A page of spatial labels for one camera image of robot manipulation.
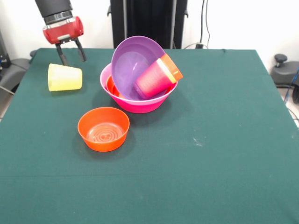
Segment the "green tablecloth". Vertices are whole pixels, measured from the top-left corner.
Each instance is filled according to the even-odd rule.
[[[82,89],[50,93],[60,61],[40,49],[0,123],[1,224],[299,222],[299,132],[255,51],[168,51],[184,79],[158,110],[127,113],[110,153],[77,123],[118,107],[99,86],[113,50],[64,51]]]

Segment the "cup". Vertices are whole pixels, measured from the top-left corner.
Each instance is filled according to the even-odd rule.
[[[142,98],[148,99],[166,90],[182,78],[182,73],[172,59],[168,54],[164,54],[137,78],[134,88]]]
[[[48,69],[49,91],[78,90],[82,87],[82,70],[50,64]]]

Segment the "plastic bowl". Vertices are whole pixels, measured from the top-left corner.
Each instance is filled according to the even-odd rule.
[[[126,98],[121,98],[110,93],[106,87],[108,78],[111,76],[111,64],[107,65],[100,74],[100,84],[102,88],[114,99],[114,101],[124,110],[131,113],[149,113],[157,109],[167,97],[174,91],[177,87],[178,82],[170,87],[169,91],[164,95],[149,99],[149,100],[130,100]]]
[[[78,131],[92,150],[109,152],[124,143],[129,126],[129,118],[123,111],[112,107],[99,107],[81,117]]]
[[[132,36],[121,42],[112,56],[112,78],[117,90],[131,100],[143,100],[134,88],[136,79],[165,51],[154,40]]]
[[[118,92],[114,82],[113,82],[113,79],[112,79],[112,76],[109,76],[109,78],[107,79],[107,82],[106,82],[106,89],[109,91],[109,93],[111,93],[112,95],[116,96],[116,97],[119,97],[119,98],[122,98],[122,99],[125,99],[125,97],[120,93]],[[171,87],[169,87],[168,89],[166,89],[166,92],[165,94],[167,94],[168,92],[171,91]]]

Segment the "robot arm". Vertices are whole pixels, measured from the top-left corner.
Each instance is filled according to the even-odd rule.
[[[49,43],[56,45],[62,63],[68,65],[60,45],[70,41],[76,43],[81,60],[86,61],[78,39],[84,33],[83,24],[79,17],[73,17],[70,0],[36,0],[36,4],[46,23],[43,33]]]

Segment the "purple bowl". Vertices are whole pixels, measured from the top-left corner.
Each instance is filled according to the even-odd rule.
[[[143,100],[134,88],[136,79],[165,51],[145,36],[132,36],[121,42],[115,49],[111,66],[112,79],[117,90],[127,99]],[[163,91],[154,98],[165,94]]]

